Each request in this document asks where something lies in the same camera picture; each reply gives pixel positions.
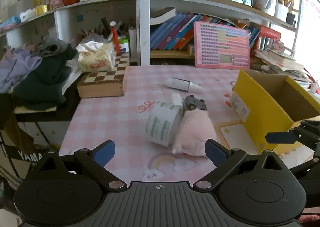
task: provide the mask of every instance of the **pink learning tablet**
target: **pink learning tablet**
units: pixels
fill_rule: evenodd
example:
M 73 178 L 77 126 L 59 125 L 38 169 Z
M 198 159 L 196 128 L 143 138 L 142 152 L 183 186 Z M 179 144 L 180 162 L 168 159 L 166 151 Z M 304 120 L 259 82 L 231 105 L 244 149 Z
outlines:
M 221 24 L 194 22 L 196 67 L 249 69 L 248 31 Z

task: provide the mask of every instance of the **purple clothing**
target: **purple clothing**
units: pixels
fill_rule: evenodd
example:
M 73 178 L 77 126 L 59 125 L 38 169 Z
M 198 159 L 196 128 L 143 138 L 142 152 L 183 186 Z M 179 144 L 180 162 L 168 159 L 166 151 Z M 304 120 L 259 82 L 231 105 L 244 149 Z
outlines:
M 7 93 L 22 82 L 41 61 L 41 57 L 32 57 L 23 49 L 8 50 L 0 61 L 0 93 Z

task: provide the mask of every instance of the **dark green clothing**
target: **dark green clothing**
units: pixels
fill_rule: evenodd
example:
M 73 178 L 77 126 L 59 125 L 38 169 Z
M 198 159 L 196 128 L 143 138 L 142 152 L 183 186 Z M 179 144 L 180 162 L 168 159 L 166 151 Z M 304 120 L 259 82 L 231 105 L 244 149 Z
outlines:
M 64 103 L 66 98 L 61 90 L 71 72 L 71 68 L 65 65 L 76 53 L 77 50 L 68 44 L 68 49 L 57 56 L 43 58 L 41 64 L 14 88 L 14 96 L 23 106 L 33 110 L 45 110 Z

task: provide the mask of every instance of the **wooden chess board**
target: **wooden chess board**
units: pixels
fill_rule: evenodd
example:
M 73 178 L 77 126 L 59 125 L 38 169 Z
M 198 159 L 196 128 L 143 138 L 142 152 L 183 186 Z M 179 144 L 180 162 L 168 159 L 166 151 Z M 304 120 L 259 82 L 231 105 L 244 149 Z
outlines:
M 129 53 L 123 53 L 116 57 L 116 65 L 112 71 L 84 74 L 78 83 L 80 97 L 123 96 L 129 64 Z

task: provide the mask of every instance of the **gray cloth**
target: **gray cloth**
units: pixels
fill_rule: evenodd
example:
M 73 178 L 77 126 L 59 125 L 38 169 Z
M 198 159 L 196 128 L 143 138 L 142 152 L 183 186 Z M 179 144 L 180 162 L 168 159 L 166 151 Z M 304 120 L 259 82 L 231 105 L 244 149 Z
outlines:
M 40 56 L 42 58 L 57 56 L 59 53 L 67 50 L 67 48 L 68 45 L 64 41 L 46 35 L 43 38 L 43 42 L 37 47 L 33 55 Z
M 41 57 L 32 57 L 28 51 L 8 50 L 0 61 L 0 93 L 17 86 L 41 63 Z

